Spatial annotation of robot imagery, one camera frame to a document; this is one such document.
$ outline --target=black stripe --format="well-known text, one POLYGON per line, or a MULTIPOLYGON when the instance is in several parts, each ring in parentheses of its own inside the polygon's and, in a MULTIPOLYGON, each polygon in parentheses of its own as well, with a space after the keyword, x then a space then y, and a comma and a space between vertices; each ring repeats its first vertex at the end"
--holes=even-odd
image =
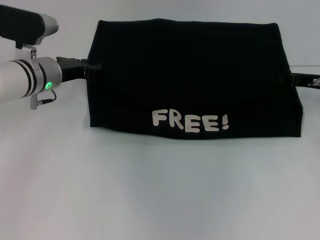
POLYGON ((28 96, 30 96, 30 95, 32 95, 34 92, 35 92, 35 90, 36 90, 36 87, 37 87, 37 77, 36 77, 36 74, 35 74, 35 71, 34 71, 34 69, 33 69, 33 67, 27 62, 27 61, 25 61, 25 60, 23 60, 23 59, 20 59, 19 60, 20 62, 22 62, 22 63, 24 63, 29 69, 30 69, 30 71, 31 71, 31 73, 32 73, 32 77, 33 77, 33 89, 32 89, 32 91, 31 91, 31 93, 28 95, 28 96))
POLYGON ((26 91, 25 95, 21 97, 21 98, 24 98, 25 96, 28 95, 28 93, 29 93, 29 91, 30 91, 30 89, 31 89, 31 76, 30 76, 30 73, 28 72, 28 70, 26 69, 26 67, 25 67, 23 64, 21 64, 20 62, 18 62, 18 61, 11 61, 11 62, 14 62, 14 63, 16 63, 16 64, 19 64, 20 67, 22 67, 23 70, 25 71, 26 76, 28 77, 28 83, 29 83, 29 84, 28 84, 28 90, 26 91))
POLYGON ((39 93, 41 93, 41 92, 45 89, 45 87, 46 87, 46 84, 47 84, 47 75, 46 75, 46 72, 45 72, 44 68, 41 66, 40 63, 39 63, 39 67, 40 67, 40 69, 41 69, 41 71, 42 71, 42 74, 43 74, 43 86, 42 86, 42 88, 41 88, 41 90, 40 90, 40 92, 39 92, 39 93))

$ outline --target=black cable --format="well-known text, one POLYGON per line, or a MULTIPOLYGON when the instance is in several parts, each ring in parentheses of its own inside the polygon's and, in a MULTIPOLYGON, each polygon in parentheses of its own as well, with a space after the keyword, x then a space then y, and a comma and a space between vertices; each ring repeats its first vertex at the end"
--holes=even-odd
POLYGON ((53 95, 54 95, 54 99, 50 99, 50 98, 49 98, 49 99, 43 99, 43 100, 41 100, 42 105, 52 103, 53 101, 55 101, 55 100, 57 99, 57 94, 56 94, 56 92, 53 91, 53 90, 51 90, 51 92, 52 92, 53 95))
POLYGON ((53 93, 53 95, 54 95, 54 99, 52 99, 52 102, 53 101, 55 101, 56 99, 57 99, 57 94, 56 94, 56 92, 55 91, 53 91, 53 90, 51 90, 51 92, 53 93))

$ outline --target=cable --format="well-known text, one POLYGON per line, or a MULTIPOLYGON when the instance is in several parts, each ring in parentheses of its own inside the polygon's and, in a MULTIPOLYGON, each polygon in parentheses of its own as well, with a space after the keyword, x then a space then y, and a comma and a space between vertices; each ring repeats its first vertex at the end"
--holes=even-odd
POLYGON ((53 101, 57 100, 57 94, 56 94, 56 92, 55 92, 55 91, 53 91, 53 90, 51 90, 51 92, 52 92, 52 93, 53 93, 53 95, 54 95, 54 99, 52 99, 52 102, 53 102, 53 101))
POLYGON ((49 104, 49 103, 52 103, 53 101, 55 101, 57 99, 57 94, 53 90, 51 90, 51 92, 54 95, 54 99, 49 98, 49 99, 40 100, 40 101, 38 101, 38 105, 45 105, 45 104, 49 104))

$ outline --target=white background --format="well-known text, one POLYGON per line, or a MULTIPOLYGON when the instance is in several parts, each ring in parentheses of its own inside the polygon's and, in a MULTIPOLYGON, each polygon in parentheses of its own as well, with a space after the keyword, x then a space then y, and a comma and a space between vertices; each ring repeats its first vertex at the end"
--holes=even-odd
MULTIPOLYGON (((60 29, 39 56, 86 58, 98 20, 271 23, 291 65, 320 64, 316 0, 2 0, 60 29)), ((0 39, 0 61, 15 44, 0 39)), ((318 73, 318 68, 292 69, 318 73)), ((89 127, 84 80, 0 105, 1 240, 318 240, 320 91, 302 138, 181 141, 89 127), (47 98, 50 93, 42 93, 47 98)))

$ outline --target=green led light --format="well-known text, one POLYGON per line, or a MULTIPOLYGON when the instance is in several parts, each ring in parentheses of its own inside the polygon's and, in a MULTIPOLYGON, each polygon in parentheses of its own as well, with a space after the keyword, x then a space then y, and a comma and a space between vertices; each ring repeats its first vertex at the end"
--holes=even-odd
POLYGON ((46 85, 45 85, 45 89, 49 89, 52 87, 52 83, 51 82, 48 82, 46 85))

